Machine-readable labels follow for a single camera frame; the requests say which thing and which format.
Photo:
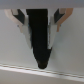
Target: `black object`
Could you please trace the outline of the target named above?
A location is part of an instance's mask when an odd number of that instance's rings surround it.
[[[16,17],[22,24],[24,24],[25,22],[25,15],[23,14],[23,12],[20,9],[18,10],[18,15],[13,15],[14,17]]]
[[[57,21],[63,16],[64,14],[59,13],[59,9],[54,14],[54,22],[57,23]]]
[[[32,29],[32,46],[34,57],[40,69],[47,67],[51,49],[47,49],[47,9],[27,9],[29,15],[29,25]]]

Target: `white strip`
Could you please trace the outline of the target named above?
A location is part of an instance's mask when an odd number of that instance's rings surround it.
[[[73,74],[64,74],[64,73],[56,73],[56,72],[38,70],[38,69],[32,69],[32,68],[25,68],[25,67],[0,64],[0,70],[26,73],[26,74],[34,74],[34,75],[41,75],[41,76],[48,76],[48,77],[84,82],[84,76],[78,76],[78,75],[73,75]]]

